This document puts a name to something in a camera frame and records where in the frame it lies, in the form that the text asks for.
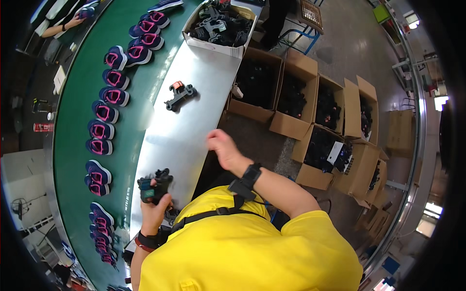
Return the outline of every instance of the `yellow t-shirt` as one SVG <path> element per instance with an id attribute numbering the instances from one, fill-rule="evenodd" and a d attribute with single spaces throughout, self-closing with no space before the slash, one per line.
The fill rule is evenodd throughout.
<path id="1" fill-rule="evenodd" d="M 216 187 L 188 204 L 176 222 L 233 205 L 227 186 Z M 241 209 L 266 219 L 233 214 L 186 224 L 143 261 L 139 290 L 358 289 L 362 266 L 327 213 L 301 214 L 280 232 L 264 205 L 247 202 Z"/>

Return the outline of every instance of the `stainless steel table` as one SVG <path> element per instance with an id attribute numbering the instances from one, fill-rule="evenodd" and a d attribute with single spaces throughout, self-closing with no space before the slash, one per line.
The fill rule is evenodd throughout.
<path id="1" fill-rule="evenodd" d="M 232 0 L 257 16 L 262 7 Z M 182 209 L 192 198 L 207 155 L 206 135 L 217 127 L 241 60 L 184 42 L 178 50 L 154 104 L 154 118 L 146 130 L 134 181 L 130 238 L 141 229 L 142 216 L 137 179 L 157 169 L 170 169 L 175 208 Z M 186 101 L 179 112 L 168 111 L 164 102 L 173 98 L 168 87 L 176 81 L 192 84 L 198 97 Z"/>

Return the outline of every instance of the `red bracelet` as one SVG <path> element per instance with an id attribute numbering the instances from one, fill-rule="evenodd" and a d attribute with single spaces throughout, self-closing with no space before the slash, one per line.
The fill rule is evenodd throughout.
<path id="1" fill-rule="evenodd" d="M 145 250 L 145 251 L 147 251 L 147 252 L 149 252 L 149 253 L 152 253 L 153 251 L 155 251 L 155 249 L 151 249 L 151 248 L 148 248 L 148 247 L 146 247 L 145 245 L 143 245 L 143 244 L 137 239 L 137 237 L 134 239 L 134 242 L 136 243 L 136 245 L 137 245 L 138 247 L 140 247 L 141 249 L 143 249 L 143 250 Z"/>

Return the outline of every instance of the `gray floor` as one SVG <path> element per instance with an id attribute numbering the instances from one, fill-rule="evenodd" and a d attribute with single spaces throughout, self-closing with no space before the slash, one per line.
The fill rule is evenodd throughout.
<path id="1" fill-rule="evenodd" d="M 261 19 L 266 19 L 265 8 Z M 405 92 L 398 83 L 391 66 L 398 62 L 382 28 L 377 24 L 372 7 L 365 0 L 324 1 L 321 6 L 325 34 L 313 46 L 308 56 L 318 62 L 319 73 L 339 84 L 343 79 L 356 82 L 356 75 L 373 84 L 379 103 L 379 145 L 384 148 L 388 137 L 388 111 L 399 108 Z M 296 27 L 286 21 L 282 32 Z M 289 36 L 293 41 L 296 33 Z M 296 43 L 305 50 L 310 40 L 301 37 Z M 282 54 L 287 47 L 278 46 L 272 52 Z M 290 159 L 294 140 L 268 131 L 268 125 L 261 124 L 237 115 L 227 115 L 220 125 L 237 142 L 240 151 L 248 157 L 261 162 L 268 169 L 284 176 L 296 178 L 300 164 Z M 407 179 L 410 161 L 407 159 L 389 161 L 389 179 L 395 175 L 396 181 Z M 365 231 L 355 231 L 354 225 L 363 210 L 353 198 L 334 189 L 321 191 L 307 188 L 318 200 L 330 198 L 332 209 L 330 218 L 336 229 L 354 249 L 360 248 L 367 239 Z M 396 210 L 401 200 L 401 192 L 390 191 L 390 199 Z M 322 203 L 323 210 L 328 203 Z"/>

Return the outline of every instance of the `hand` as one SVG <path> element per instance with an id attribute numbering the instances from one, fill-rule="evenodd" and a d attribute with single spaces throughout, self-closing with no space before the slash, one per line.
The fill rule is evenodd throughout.
<path id="1" fill-rule="evenodd" d="M 242 177 L 248 166 L 253 164 L 252 160 L 238 151 L 231 136 L 221 129 L 214 129 L 207 134 L 207 147 L 215 151 L 220 166 L 237 177 Z"/>
<path id="2" fill-rule="evenodd" d="M 155 184 L 155 179 L 152 179 L 151 185 L 154 186 Z M 164 220 L 165 210 L 171 209 L 172 206 L 173 202 L 169 193 L 165 194 L 157 205 L 141 201 L 141 212 L 143 215 L 141 234 L 145 237 L 156 235 L 158 228 Z"/>
<path id="3" fill-rule="evenodd" d="M 76 25 L 81 24 L 85 20 L 85 18 L 79 19 L 79 15 L 76 15 L 72 20 L 68 21 L 68 23 L 65 24 L 65 29 L 75 27 Z"/>

